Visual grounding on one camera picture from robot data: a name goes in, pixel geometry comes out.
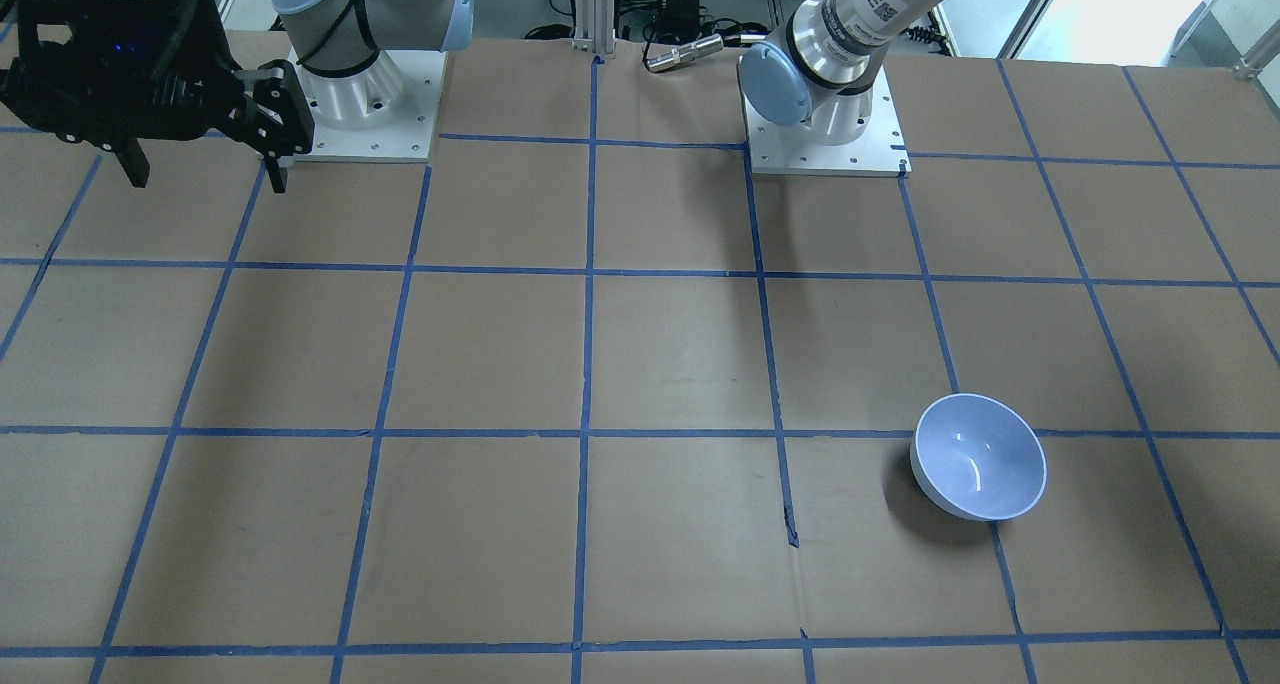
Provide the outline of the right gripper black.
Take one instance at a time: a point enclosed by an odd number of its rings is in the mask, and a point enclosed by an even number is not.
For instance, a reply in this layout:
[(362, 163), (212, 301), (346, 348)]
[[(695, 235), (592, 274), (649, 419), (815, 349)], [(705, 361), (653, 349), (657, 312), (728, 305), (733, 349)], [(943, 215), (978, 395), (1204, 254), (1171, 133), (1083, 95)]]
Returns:
[(314, 150), (294, 64), (242, 70), (216, 0), (19, 0), (15, 12), (3, 105), (31, 128), (100, 146), (134, 188), (151, 172), (140, 140), (233, 132), (262, 155), (276, 195), (293, 158)]

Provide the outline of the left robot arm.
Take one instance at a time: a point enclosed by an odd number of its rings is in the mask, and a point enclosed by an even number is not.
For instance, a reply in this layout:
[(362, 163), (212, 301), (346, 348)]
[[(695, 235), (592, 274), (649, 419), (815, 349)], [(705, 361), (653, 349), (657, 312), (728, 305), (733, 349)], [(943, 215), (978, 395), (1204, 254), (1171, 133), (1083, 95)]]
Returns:
[(804, 0), (739, 63), (744, 102), (822, 146), (859, 140), (892, 40), (943, 0)]

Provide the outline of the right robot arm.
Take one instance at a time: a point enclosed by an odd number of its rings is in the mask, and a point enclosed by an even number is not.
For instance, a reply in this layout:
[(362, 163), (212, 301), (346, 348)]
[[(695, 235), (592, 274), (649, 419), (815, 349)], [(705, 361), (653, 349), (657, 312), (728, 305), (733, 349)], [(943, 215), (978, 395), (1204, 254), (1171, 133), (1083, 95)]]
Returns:
[(146, 186), (142, 140), (210, 131), (262, 156), (311, 154), (317, 123), (352, 131), (407, 99), (394, 51), (468, 46), (471, 0), (271, 0), (294, 50), (260, 67), (232, 54), (216, 0), (17, 0), (3, 105), (28, 127), (113, 155)]

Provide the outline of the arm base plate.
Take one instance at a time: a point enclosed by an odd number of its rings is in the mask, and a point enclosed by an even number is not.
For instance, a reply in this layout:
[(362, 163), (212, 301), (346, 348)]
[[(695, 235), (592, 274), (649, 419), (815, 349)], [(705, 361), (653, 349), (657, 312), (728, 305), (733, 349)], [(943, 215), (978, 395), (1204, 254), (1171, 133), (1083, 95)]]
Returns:
[(742, 113), (756, 174), (896, 178), (913, 170), (884, 68), (870, 90), (838, 95), (797, 126), (768, 122), (748, 100)]
[(297, 161), (421, 163), (433, 156), (448, 53), (381, 50), (346, 77), (298, 69), (314, 142)]

